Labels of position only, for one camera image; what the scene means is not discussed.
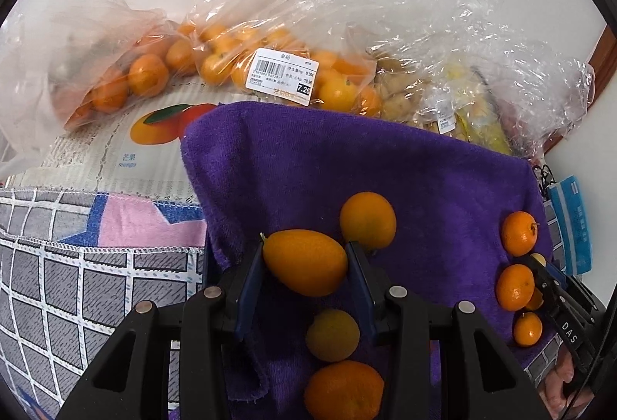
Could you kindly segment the person's right hand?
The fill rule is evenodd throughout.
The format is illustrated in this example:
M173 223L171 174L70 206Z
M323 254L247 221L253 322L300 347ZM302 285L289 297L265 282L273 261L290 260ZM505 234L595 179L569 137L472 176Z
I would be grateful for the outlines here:
M561 346L555 367L546 375L538 389L539 396L552 419L561 418L568 405L572 407L566 418L575 419L594 398L593 392L589 389L584 389L578 397L574 394L565 395L564 386L572 381L574 371L570 352L566 346Z

